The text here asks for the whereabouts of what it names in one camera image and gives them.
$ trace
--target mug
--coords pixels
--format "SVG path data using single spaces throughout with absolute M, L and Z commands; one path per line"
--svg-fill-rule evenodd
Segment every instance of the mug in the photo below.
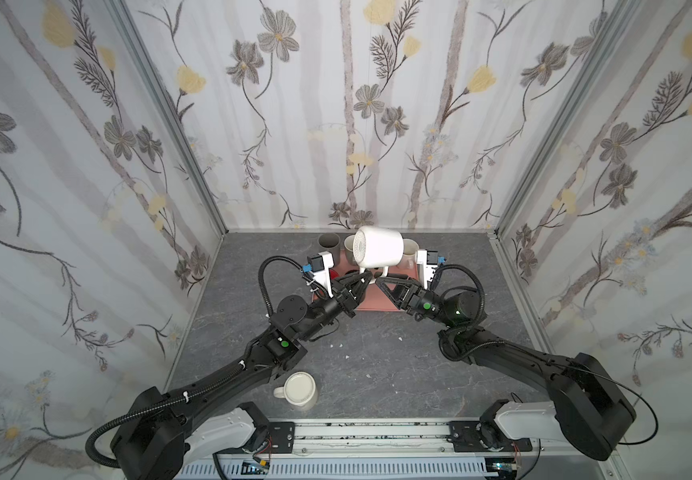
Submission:
M 415 240 L 406 238 L 402 240 L 404 250 L 402 252 L 402 261 L 397 265 L 404 270 L 411 270 L 415 267 L 415 255 L 418 253 L 418 243 Z
M 296 410 L 311 409 L 319 399 L 319 389 L 313 377 L 306 372 L 295 372 L 284 382 L 284 386 L 274 389 L 274 396 L 285 398 Z
M 356 265 L 357 261 L 353 259 L 353 239 L 356 235 L 349 235 L 343 241 L 343 248 L 346 251 L 346 262 L 349 265 Z
M 338 234 L 322 234 L 319 236 L 319 251 L 327 251 L 333 255 L 333 266 L 341 262 L 341 237 Z
M 403 251 L 402 235 L 387 228 L 362 226 L 353 239 L 353 258 L 360 273 L 368 268 L 383 268 L 381 276 L 388 275 L 389 266 L 402 260 Z

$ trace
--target gray marble surface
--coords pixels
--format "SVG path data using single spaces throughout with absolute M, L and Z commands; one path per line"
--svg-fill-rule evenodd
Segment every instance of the gray marble surface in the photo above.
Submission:
M 463 264 L 482 281 L 488 318 L 483 324 L 506 340 L 530 345 L 495 254 L 485 234 L 406 234 L 422 248 L 437 249 L 449 263 Z M 318 234 L 228 234 L 178 365 L 172 386 L 183 385 L 241 355 L 245 344 L 267 325 L 257 286 L 258 265 L 268 256 L 285 255 L 305 263 L 317 252 Z M 271 301 L 307 288 L 294 268 L 275 262 L 266 269 Z M 460 272 L 447 271 L 439 291 L 470 284 Z M 294 371 L 312 374 L 319 401 L 308 412 L 295 412 L 271 394 L 287 375 L 237 398 L 253 401 L 269 418 L 387 418 L 478 416 L 497 398 L 516 392 L 525 402 L 547 398 L 495 370 L 449 362 L 437 347 L 441 325 L 416 322 L 404 312 L 341 315 L 341 327 L 317 342 Z M 325 327 L 322 332 L 330 331 Z

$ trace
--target wallpapered wall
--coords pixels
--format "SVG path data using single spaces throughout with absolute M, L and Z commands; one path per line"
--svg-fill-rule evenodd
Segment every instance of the wallpapered wall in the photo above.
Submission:
M 195 307 L 218 237 L 145 91 L 101 3 L 0 0 L 0 478 L 105 475 Z
M 493 227 L 613 2 L 127 0 L 229 227 Z
M 642 5 L 503 241 L 556 350 L 657 410 L 634 477 L 692 478 L 692 0 Z

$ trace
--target wall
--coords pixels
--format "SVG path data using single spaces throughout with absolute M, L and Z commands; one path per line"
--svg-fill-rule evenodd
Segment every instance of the wall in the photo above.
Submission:
M 497 224 L 614 4 L 126 3 L 230 228 L 410 229 Z
M 101 3 L 0 0 L 0 478 L 108 475 L 163 387 L 218 242 L 176 152 Z
M 692 478 L 691 0 L 643 3 L 502 240 L 555 349 L 656 409 L 634 478 Z

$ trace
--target pink tray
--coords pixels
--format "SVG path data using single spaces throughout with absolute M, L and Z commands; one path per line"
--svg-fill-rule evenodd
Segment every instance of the pink tray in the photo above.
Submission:
M 344 275 L 350 270 L 359 270 L 359 265 L 350 265 L 346 261 L 346 251 L 341 250 L 341 262 L 333 268 L 338 275 Z M 416 268 L 399 268 L 398 266 L 389 267 L 390 274 L 405 274 L 410 278 L 418 279 L 418 272 Z M 391 300 L 386 296 L 385 293 L 380 291 L 378 285 L 373 283 L 367 288 L 367 294 L 364 297 L 364 302 L 357 307 L 357 310 L 369 310 L 372 312 L 399 312 L 399 310 L 391 303 Z

